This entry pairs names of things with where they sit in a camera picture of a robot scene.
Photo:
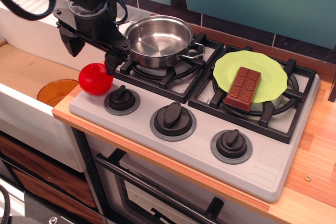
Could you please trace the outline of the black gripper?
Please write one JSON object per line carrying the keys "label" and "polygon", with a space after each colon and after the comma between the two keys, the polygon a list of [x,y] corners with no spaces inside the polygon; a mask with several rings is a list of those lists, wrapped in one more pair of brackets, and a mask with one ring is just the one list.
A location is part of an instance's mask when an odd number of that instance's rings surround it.
{"label": "black gripper", "polygon": [[56,13],[57,27],[68,52],[76,57],[86,43],[106,52],[106,72],[113,76],[131,47],[115,24],[117,7],[105,6],[92,15],[80,15],[71,8],[57,10]]}

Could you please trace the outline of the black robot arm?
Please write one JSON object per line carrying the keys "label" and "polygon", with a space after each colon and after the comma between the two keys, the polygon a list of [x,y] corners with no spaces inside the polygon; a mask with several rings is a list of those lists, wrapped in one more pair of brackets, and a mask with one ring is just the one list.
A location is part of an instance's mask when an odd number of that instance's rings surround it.
{"label": "black robot arm", "polygon": [[[118,6],[125,11],[120,20]],[[73,57],[85,44],[104,51],[104,64],[110,76],[126,61],[131,44],[119,31],[119,26],[128,20],[123,0],[68,0],[67,7],[55,10],[54,15],[61,40]]]}

